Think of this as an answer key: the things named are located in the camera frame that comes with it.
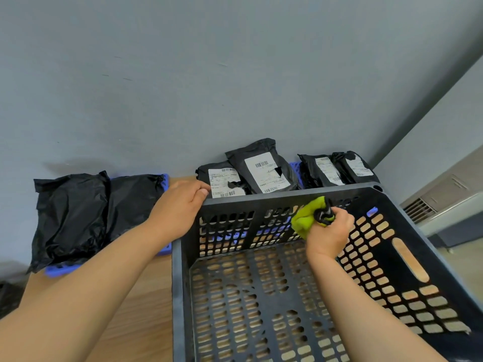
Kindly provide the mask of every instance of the air conditioner vent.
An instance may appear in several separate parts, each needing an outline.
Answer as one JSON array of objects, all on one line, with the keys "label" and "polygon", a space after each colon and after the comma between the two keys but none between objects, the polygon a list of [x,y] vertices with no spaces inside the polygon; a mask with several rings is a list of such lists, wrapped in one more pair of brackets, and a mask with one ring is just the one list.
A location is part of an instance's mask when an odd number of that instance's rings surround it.
[{"label": "air conditioner vent", "polygon": [[408,206],[404,207],[404,212],[413,220],[414,223],[419,223],[424,219],[436,213],[425,201],[418,198]]}]

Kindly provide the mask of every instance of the gray wall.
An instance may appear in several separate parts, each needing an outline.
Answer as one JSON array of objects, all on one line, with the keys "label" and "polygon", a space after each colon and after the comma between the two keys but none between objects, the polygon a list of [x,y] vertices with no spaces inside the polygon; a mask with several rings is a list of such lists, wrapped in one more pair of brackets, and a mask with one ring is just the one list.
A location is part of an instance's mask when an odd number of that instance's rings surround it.
[{"label": "gray wall", "polygon": [[30,261],[34,177],[189,175],[264,137],[289,161],[380,156],[474,48],[482,7],[0,0],[0,254]]},{"label": "gray wall", "polygon": [[483,144],[483,57],[377,165],[398,203]]}]

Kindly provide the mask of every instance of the forearm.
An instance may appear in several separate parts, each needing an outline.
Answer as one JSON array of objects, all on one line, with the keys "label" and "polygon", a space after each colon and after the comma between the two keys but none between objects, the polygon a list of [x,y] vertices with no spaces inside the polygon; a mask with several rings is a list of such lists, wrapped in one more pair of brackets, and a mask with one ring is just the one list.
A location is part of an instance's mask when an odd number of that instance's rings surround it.
[{"label": "forearm", "polygon": [[148,262],[170,240],[140,225],[18,309],[21,312],[5,317],[0,323],[4,359],[85,360]]},{"label": "forearm", "polygon": [[444,361],[395,316],[371,299],[327,256],[312,256],[317,286],[352,361]]}]

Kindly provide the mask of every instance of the person's left arm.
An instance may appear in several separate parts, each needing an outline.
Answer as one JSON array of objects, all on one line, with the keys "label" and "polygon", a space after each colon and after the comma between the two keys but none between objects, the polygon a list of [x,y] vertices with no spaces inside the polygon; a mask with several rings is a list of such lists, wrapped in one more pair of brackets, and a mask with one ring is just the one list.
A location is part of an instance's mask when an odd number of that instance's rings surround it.
[{"label": "person's left arm", "polygon": [[84,361],[149,261],[190,229],[209,189],[197,180],[175,183],[146,222],[4,317],[2,360]]}]

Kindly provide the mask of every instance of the crate handle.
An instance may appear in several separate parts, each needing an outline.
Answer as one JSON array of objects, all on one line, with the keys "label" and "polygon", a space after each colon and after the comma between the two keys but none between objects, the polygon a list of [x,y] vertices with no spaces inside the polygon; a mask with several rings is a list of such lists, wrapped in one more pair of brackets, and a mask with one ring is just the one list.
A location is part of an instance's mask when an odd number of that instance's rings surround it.
[{"label": "crate handle", "polygon": [[411,253],[411,250],[406,246],[404,241],[395,237],[392,240],[394,249],[401,256],[402,260],[406,263],[409,269],[411,269],[412,274],[421,282],[429,282],[429,274],[423,268],[421,263],[416,259],[416,257]]}]

